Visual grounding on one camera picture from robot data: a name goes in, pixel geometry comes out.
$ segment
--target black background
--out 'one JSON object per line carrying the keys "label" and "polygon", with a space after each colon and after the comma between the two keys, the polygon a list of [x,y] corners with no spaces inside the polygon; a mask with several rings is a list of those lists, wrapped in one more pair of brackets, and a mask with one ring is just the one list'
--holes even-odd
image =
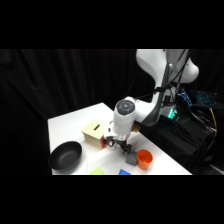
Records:
{"label": "black background", "polygon": [[[47,119],[151,93],[137,49],[1,49],[1,174],[51,174]],[[224,95],[224,49],[193,49],[198,89]]]}

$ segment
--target white table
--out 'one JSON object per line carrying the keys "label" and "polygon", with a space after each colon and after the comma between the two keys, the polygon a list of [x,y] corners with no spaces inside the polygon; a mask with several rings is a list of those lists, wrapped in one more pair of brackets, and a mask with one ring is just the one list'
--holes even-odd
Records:
{"label": "white table", "polygon": [[140,133],[131,133],[128,143],[133,146],[133,151],[147,149],[152,153],[154,160],[147,171],[139,169],[138,166],[133,167],[126,164],[126,155],[123,155],[119,146],[117,148],[108,146],[99,150],[86,144],[81,130],[93,119],[109,123],[113,120],[113,111],[100,103],[48,120],[51,152],[68,141],[77,141],[83,148],[81,161],[76,168],[64,173],[53,170],[53,175],[89,175],[91,171],[99,167],[105,175],[118,175],[120,169],[132,175],[191,175]]}

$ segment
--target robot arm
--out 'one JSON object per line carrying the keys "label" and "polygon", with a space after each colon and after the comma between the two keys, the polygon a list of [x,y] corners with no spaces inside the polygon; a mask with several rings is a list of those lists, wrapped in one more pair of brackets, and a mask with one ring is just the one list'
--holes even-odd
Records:
{"label": "robot arm", "polygon": [[[163,49],[138,49],[137,62],[139,66],[155,80],[155,90],[151,103],[146,103],[141,100],[127,97],[117,103],[114,111],[113,123],[105,127],[104,138],[117,143],[121,146],[124,152],[129,153],[131,146],[127,144],[134,122],[138,122],[143,126],[153,126],[157,123],[160,116],[161,105],[166,93],[167,84],[175,75],[178,74],[186,61],[185,54],[188,51],[184,49],[173,49],[165,51]],[[192,73],[193,63],[189,61],[189,71],[185,72],[188,80],[188,73],[191,74],[191,79],[196,76]]]}

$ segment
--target orange object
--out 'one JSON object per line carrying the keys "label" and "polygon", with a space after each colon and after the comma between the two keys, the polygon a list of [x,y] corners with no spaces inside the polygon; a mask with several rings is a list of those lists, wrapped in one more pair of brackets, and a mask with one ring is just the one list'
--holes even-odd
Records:
{"label": "orange object", "polygon": [[153,161],[152,154],[145,149],[140,150],[137,154],[137,157],[138,157],[138,167],[142,170],[147,170],[149,165]]}

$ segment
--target wire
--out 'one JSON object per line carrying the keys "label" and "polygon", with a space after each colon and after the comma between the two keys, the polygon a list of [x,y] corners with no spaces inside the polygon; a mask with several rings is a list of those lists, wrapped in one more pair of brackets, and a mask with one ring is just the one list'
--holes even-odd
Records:
{"label": "wire", "polygon": [[142,98],[144,98],[144,97],[146,97],[146,96],[152,96],[153,95],[153,93],[150,93],[150,94],[147,94],[147,95],[145,95],[145,96],[139,96],[139,97],[136,97],[136,99],[142,99]]}
{"label": "wire", "polygon": [[183,65],[183,67],[182,67],[181,70],[178,72],[178,74],[172,79],[172,81],[169,82],[168,86],[169,86],[174,80],[176,80],[176,78],[178,78],[178,76],[181,74],[181,72],[182,72],[182,74],[183,74],[184,68],[185,68],[185,66],[186,66],[186,64],[187,64],[187,62],[188,62],[188,60],[189,60],[189,58],[190,58],[190,50],[189,50],[189,52],[188,52],[188,54],[187,54],[187,58],[186,58],[186,61],[185,61],[184,65]]}
{"label": "wire", "polygon": [[124,98],[126,98],[128,96],[128,94],[130,93],[130,91],[131,91],[131,89],[132,89],[132,87],[134,85],[134,82],[135,82],[135,79],[136,79],[136,76],[137,76],[137,73],[138,73],[138,69],[139,69],[139,67],[137,67],[137,69],[136,69],[135,76],[133,78],[132,84],[130,85],[130,87],[128,89],[128,92],[126,93],[126,95],[124,96]]}
{"label": "wire", "polygon": [[214,120],[214,124],[215,124],[215,129],[218,130],[218,127],[217,127],[217,123],[216,123],[216,119],[215,119],[215,115],[213,113],[213,110],[212,108],[210,108],[210,111],[212,113],[212,117],[213,117],[213,120]]}

